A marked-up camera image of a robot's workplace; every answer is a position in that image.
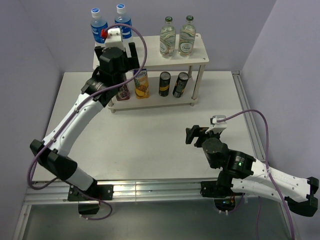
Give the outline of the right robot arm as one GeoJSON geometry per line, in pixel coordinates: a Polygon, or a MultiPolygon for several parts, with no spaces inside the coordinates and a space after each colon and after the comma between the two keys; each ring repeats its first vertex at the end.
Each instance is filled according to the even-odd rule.
{"type": "Polygon", "coordinates": [[[289,175],[244,152],[233,150],[220,140],[221,130],[194,125],[186,130],[185,143],[201,148],[209,167],[218,169],[216,180],[201,182],[200,193],[206,198],[226,198],[249,194],[276,202],[285,201],[291,212],[312,217],[318,210],[315,193],[319,180],[289,175]]]}

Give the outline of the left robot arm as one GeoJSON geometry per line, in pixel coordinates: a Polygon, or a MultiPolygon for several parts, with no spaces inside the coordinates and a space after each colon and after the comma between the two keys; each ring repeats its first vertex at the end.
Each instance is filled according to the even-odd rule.
{"type": "Polygon", "coordinates": [[[89,122],[125,84],[126,73],[140,67],[135,43],[128,46],[130,57],[118,47],[97,46],[94,51],[99,65],[81,88],[73,107],[49,135],[30,144],[38,164],[57,179],[76,187],[86,200],[99,196],[98,182],[69,158],[69,153],[89,122]]]}

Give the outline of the Pocari water bottle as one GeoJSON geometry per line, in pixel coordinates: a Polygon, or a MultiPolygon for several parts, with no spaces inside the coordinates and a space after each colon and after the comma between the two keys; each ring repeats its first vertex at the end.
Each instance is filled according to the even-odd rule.
{"type": "Polygon", "coordinates": [[[99,8],[92,8],[90,12],[92,17],[90,27],[94,41],[97,45],[104,45],[105,38],[102,36],[102,31],[108,27],[108,22],[102,17],[99,8]]]}
{"type": "MultiPolygon", "coordinates": [[[[132,26],[132,19],[127,13],[126,6],[123,3],[116,5],[117,16],[114,19],[116,24],[125,24],[132,26]]],[[[126,48],[129,47],[129,43],[133,41],[133,33],[130,27],[119,26],[122,33],[122,41],[126,48]]]]}

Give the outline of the black Schweppes can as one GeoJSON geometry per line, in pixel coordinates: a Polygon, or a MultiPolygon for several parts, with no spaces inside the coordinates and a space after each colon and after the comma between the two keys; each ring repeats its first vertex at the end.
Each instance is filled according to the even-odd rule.
{"type": "Polygon", "coordinates": [[[161,97],[166,97],[169,94],[171,75],[167,71],[163,71],[159,76],[158,93],[161,97]]]}
{"type": "Polygon", "coordinates": [[[188,83],[188,80],[189,80],[189,75],[186,72],[180,72],[178,74],[177,80],[172,92],[175,98],[180,98],[183,95],[186,85],[188,83]]]}

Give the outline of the green-cap glass bottle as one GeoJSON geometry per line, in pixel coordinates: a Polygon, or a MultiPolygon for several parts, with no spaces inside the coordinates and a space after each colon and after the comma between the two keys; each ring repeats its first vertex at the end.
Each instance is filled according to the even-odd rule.
{"type": "Polygon", "coordinates": [[[186,24],[184,24],[179,33],[178,52],[182,57],[188,57],[191,55],[195,38],[196,38],[196,27],[194,26],[194,17],[188,15],[186,17],[186,24]]]}
{"type": "Polygon", "coordinates": [[[165,25],[160,30],[159,51],[164,58],[171,58],[176,48],[176,29],[173,26],[173,18],[167,16],[165,25]]]}

